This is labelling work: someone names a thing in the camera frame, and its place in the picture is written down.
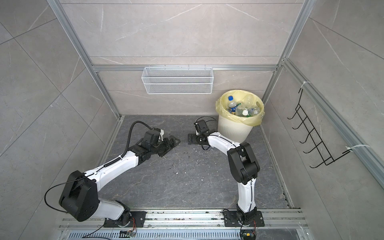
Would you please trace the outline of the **Pepsi blue label bottle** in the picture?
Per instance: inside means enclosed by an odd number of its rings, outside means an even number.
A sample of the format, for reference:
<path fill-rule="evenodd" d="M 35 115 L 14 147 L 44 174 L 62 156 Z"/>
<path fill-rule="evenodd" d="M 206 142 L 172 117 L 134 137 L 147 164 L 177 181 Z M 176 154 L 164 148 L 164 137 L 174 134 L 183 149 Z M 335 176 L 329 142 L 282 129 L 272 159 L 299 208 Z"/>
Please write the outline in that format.
<path fill-rule="evenodd" d="M 249 109 L 249 116 L 254 117 L 261 113 L 261 109 L 258 106 Z"/>

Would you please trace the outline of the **clear crushed bottle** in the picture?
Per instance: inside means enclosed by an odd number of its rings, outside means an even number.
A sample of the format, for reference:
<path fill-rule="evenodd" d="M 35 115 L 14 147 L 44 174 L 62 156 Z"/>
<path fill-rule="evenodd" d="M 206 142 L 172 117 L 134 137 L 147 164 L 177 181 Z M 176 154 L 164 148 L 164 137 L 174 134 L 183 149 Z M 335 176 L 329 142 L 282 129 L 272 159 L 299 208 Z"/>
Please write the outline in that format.
<path fill-rule="evenodd" d="M 254 108 L 257 105 L 256 102 L 257 100 L 253 94 L 247 94 L 243 100 L 244 108 L 246 110 Z"/>

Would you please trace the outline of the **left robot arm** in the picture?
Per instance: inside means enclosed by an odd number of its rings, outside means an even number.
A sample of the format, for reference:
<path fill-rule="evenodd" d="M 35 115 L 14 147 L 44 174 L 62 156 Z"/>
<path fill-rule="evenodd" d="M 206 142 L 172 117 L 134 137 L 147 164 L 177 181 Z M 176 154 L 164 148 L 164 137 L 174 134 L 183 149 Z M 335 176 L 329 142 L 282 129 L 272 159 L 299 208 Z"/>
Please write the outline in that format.
<path fill-rule="evenodd" d="M 122 173 L 142 164 L 152 155 L 165 156 L 181 141 L 174 136 L 165 138 L 161 129 L 149 130 L 127 152 L 84 173 L 74 171 L 68 177 L 59 205 L 77 221 L 105 218 L 125 227 L 131 222 L 131 210 L 120 201 L 99 198 L 99 191 Z"/>

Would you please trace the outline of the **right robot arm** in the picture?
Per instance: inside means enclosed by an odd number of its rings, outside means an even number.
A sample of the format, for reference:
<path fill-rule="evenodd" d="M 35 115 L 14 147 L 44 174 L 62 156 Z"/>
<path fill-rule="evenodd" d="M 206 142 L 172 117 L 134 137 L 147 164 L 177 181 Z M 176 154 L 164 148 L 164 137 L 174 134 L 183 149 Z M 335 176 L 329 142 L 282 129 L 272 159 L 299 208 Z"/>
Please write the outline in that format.
<path fill-rule="evenodd" d="M 203 118 L 198 118 L 194 127 L 196 132 L 188 134 L 188 144 L 216 148 L 228 157 L 230 172 L 238 183 L 237 218 L 242 225 L 252 224 L 258 213 L 255 183 L 260 165 L 251 145 L 247 142 L 234 142 L 214 129 L 211 130 Z"/>

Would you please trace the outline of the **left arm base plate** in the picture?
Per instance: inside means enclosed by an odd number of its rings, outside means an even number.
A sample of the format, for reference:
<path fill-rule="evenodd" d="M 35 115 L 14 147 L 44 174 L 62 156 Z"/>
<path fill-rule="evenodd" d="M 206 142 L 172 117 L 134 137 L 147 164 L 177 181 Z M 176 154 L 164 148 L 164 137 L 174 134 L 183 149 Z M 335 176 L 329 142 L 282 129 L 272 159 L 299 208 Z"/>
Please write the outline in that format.
<path fill-rule="evenodd" d="M 118 220 L 106 219 L 104 222 L 105 228 L 142 228 L 146 219 L 147 212 L 145 211 L 133 211 L 129 213 L 123 213 Z"/>

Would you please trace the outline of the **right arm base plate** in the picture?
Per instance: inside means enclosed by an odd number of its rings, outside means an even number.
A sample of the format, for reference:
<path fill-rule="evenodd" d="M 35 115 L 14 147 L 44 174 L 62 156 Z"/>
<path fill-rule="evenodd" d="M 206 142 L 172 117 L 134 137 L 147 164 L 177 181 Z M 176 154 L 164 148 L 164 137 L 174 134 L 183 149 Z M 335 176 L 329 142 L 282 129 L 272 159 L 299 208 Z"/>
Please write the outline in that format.
<path fill-rule="evenodd" d="M 264 227 L 265 222 L 261 211 L 251 210 L 249 213 L 243 213 L 241 210 L 222 211 L 226 227 Z"/>

